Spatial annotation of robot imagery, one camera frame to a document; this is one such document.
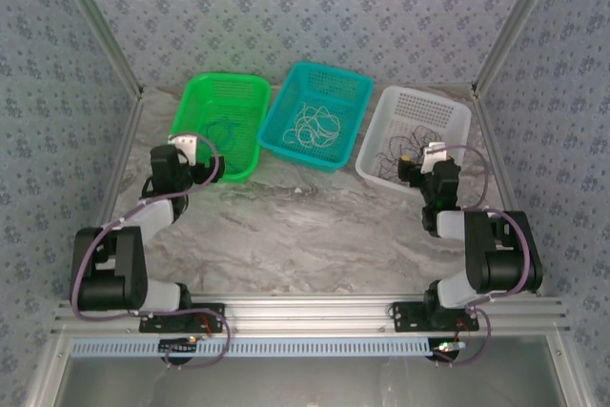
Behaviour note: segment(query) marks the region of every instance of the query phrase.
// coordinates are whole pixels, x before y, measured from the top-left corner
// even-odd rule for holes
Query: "floor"
[[[484,151],[464,88],[440,92],[471,106],[469,141]],[[370,187],[355,169],[373,98],[350,162],[323,173],[263,150],[250,180],[215,184],[191,196],[188,211],[146,247],[149,276],[213,293],[418,293],[463,268],[463,245],[423,231],[420,195]],[[119,216],[137,202],[150,174],[149,151],[167,141],[180,92],[146,88],[144,109],[116,201]],[[460,176],[460,201],[478,199],[483,168],[471,153]],[[499,206],[491,180],[486,204]]]

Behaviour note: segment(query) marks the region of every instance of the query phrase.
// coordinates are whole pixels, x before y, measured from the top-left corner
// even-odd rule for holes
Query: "white basket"
[[[386,88],[358,153],[356,171],[374,185],[401,193],[419,193],[398,180],[397,170],[396,176],[388,172],[389,160],[396,160],[397,168],[399,153],[413,158],[417,155],[414,145],[431,137],[439,137],[447,145],[465,144],[470,118],[468,107],[445,97],[398,86]],[[464,150],[449,154],[461,165]]]

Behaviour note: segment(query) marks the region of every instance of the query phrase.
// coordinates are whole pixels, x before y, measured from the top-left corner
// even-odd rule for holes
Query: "patterned wallpaper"
[[[377,83],[469,83],[515,0],[96,0],[141,83],[281,82],[298,60]]]
[[[546,288],[610,405],[610,0],[540,0],[485,99]]]
[[[130,97],[72,0],[0,0],[0,405],[21,405]]]

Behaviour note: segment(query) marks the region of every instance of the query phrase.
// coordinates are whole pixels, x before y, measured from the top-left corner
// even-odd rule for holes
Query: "mounting plate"
[[[458,325],[461,321],[470,331],[478,331],[478,320],[471,318],[463,309],[444,309],[442,322],[433,324],[423,302],[395,302],[392,304],[394,330],[397,333],[421,333],[441,331],[448,333],[463,332]]]
[[[225,315],[225,304],[195,303],[193,309],[210,309],[218,314]],[[142,334],[220,334],[222,322],[217,318],[205,314],[176,315],[176,316],[143,316],[140,319],[140,333]]]

